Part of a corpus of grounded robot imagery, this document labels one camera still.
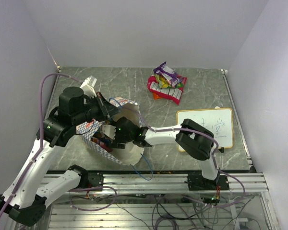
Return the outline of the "blue checkered paper bag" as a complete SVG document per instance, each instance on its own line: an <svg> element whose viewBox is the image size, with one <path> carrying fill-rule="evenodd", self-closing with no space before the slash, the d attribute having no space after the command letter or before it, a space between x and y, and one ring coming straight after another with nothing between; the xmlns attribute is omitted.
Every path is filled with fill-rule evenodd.
<svg viewBox="0 0 288 230"><path fill-rule="evenodd" d="M115 163L131 166L135 173L146 181L152 180L153 170L144 156L144 147L134 143L144 126L139 104L121 97L109 98L109 102L119 109L118 114L105 121L92 120L78 125L76 134L89 149ZM136 170L135 165L141 159L144 159L149 167L149 176Z"/></svg>

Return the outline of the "orange snack packet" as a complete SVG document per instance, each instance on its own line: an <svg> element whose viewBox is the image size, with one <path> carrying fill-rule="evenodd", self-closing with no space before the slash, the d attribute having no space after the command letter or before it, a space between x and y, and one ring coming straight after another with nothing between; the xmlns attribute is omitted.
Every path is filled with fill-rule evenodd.
<svg viewBox="0 0 288 230"><path fill-rule="evenodd" d="M161 97L160 96L158 96L156 93L153 93L153 97L154 97L154 99L155 100L158 100L158 99L160 99Z"/></svg>

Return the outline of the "red white snack bag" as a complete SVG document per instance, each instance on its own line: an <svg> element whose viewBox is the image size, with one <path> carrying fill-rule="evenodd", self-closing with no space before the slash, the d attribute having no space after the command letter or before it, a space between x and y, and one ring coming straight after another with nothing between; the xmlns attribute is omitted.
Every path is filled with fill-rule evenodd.
<svg viewBox="0 0 288 230"><path fill-rule="evenodd" d="M184 85L187 83L187 78L183 77L178 88L160 88L155 76L150 76L147 82L147 88L151 93L154 93L160 98L172 100L179 105L183 94Z"/></svg>

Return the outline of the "green yellow candy bag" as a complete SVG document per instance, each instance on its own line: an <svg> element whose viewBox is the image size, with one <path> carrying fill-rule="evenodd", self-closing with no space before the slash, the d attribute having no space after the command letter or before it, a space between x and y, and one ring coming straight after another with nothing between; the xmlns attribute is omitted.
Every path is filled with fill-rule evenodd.
<svg viewBox="0 0 288 230"><path fill-rule="evenodd" d="M184 86L185 77L181 75L178 75L178 79L179 79L178 83L174 83L174 84L167 81L165 77L162 75L155 74L154 76L160 88L182 88Z"/></svg>

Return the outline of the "purple snack packet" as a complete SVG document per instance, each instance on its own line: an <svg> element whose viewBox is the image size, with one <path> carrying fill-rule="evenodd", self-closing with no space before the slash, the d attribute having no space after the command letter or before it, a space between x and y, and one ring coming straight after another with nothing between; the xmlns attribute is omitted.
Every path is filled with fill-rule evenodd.
<svg viewBox="0 0 288 230"><path fill-rule="evenodd" d="M162 63L157 68L153 69L153 73L162 75L170 83L178 83L178 73L167 65L167 62Z"/></svg>

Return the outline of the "blue candy bag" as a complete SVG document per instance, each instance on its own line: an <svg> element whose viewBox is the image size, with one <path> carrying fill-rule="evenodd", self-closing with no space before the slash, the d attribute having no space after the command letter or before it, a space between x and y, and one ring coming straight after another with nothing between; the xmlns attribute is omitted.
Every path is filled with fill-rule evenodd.
<svg viewBox="0 0 288 230"><path fill-rule="evenodd" d="M105 135L101 133L95 133L93 136L91 136L90 140L99 145L101 148L106 150L107 152L112 152L113 149L111 148L110 144L111 141L109 138L106 138Z"/></svg>

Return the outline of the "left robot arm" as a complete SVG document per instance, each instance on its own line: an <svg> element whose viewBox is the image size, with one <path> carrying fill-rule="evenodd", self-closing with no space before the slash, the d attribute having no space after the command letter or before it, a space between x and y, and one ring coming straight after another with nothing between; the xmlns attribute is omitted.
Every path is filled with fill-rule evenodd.
<svg viewBox="0 0 288 230"><path fill-rule="evenodd" d="M11 186L0 195L0 212L14 221L31 227L44 215L47 207L65 192L88 186L88 171L73 165L65 174L40 187L52 164L56 147L65 147L76 135L77 126L92 121L105 121L119 113L101 93L88 96L79 87L68 87L59 96L59 105L42 121L37 139L20 173Z"/></svg>

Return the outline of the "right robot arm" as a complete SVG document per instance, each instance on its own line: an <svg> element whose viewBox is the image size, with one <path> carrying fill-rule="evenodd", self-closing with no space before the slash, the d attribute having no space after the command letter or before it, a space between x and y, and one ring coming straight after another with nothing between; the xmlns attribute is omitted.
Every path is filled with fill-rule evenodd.
<svg viewBox="0 0 288 230"><path fill-rule="evenodd" d="M152 147L159 144L178 144L193 159L197 160L201 173L189 174L186 184L190 191L229 190L228 177L222 175L214 161L214 134L191 119L184 119L172 127L136 126L122 117L114 122L114 137L110 138L111 149Z"/></svg>

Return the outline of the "small whiteboard with writing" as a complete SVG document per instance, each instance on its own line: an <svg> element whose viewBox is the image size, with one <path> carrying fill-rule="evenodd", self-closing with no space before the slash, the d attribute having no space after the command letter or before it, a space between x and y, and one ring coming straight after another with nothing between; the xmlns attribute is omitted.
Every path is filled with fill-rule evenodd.
<svg viewBox="0 0 288 230"><path fill-rule="evenodd" d="M180 110L176 120L181 124L184 119L191 119L214 134L219 148L230 149L234 145L233 111L231 108Z"/></svg>

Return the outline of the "aluminium rail frame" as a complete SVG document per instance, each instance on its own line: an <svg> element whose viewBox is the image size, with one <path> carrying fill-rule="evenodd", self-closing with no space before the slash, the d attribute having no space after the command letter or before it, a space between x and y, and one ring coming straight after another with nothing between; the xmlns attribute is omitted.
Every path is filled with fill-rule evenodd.
<svg viewBox="0 0 288 230"><path fill-rule="evenodd" d="M89 149L79 135L65 147L56 147L52 164L40 187L62 177L69 167L88 171L85 188L65 192L48 207L51 230L120 230L171 228L186 230L277 230L279 224L272 208L268 185L262 173L254 172L249 163L243 134L233 107L228 84L221 71L214 76L185 72L181 102L157 105L148 96L147 79L151 71L134 71L127 77L122 69L109 82L106 92L97 83L95 92L109 98L121 97L139 104L144 127L178 125L180 110L231 108L234 145L230 149L214 146L213 158L222 175L228 177L229 190L190 191L189 174L201 173L197 160L178 144L159 144L144 148L153 178L146 181L131 166L120 165Z"/></svg>

